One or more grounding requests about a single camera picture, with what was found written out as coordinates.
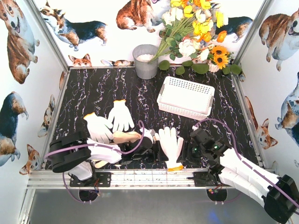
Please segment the yellow dotted knit glove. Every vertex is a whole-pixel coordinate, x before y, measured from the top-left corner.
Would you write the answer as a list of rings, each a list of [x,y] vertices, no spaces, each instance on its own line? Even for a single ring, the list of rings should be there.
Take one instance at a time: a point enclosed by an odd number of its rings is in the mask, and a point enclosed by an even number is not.
[[[167,170],[169,172],[182,170],[184,167],[177,160],[180,156],[184,139],[177,137],[176,128],[166,126],[164,129],[159,129],[158,133],[155,133],[155,138],[160,142],[162,151],[168,158],[168,161],[166,161]]]

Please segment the white plastic storage basket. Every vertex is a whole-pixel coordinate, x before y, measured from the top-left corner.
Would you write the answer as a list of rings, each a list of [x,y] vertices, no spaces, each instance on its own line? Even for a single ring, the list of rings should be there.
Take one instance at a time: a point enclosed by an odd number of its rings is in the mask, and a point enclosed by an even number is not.
[[[212,86],[167,76],[157,98],[158,108],[201,121],[211,113],[214,92]]]

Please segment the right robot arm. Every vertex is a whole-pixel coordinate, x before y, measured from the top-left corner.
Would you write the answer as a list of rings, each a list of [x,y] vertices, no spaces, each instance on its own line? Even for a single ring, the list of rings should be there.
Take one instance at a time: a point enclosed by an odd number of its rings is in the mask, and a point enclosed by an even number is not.
[[[296,213],[299,190],[290,176],[280,177],[262,169],[201,128],[191,132],[190,137],[191,141],[184,144],[183,156],[190,162],[205,157],[209,164],[207,174],[194,172],[196,186],[209,181],[233,187],[259,203],[280,224],[286,224]]]

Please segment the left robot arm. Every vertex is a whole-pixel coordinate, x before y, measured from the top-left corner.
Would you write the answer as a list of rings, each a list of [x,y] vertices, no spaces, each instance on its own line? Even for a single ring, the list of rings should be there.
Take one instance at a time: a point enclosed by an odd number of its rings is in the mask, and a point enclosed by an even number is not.
[[[153,130],[113,133],[111,143],[102,143],[77,132],[50,143],[45,158],[51,161],[54,173],[69,172],[81,181],[90,179],[93,168],[107,163],[128,165],[133,162],[156,163],[168,161]]]

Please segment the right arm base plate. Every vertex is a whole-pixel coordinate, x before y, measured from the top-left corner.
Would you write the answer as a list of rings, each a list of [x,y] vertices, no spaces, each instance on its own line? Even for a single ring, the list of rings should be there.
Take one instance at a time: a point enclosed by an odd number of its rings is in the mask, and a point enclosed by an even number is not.
[[[196,187],[216,187],[221,185],[221,182],[208,172],[194,172],[194,185]]]

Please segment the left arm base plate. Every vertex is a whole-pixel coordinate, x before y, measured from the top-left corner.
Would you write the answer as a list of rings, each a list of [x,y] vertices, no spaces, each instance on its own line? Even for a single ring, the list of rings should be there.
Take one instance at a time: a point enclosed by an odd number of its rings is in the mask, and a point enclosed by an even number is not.
[[[70,187],[110,187],[111,176],[111,172],[96,172],[92,177],[81,181],[71,175]]]

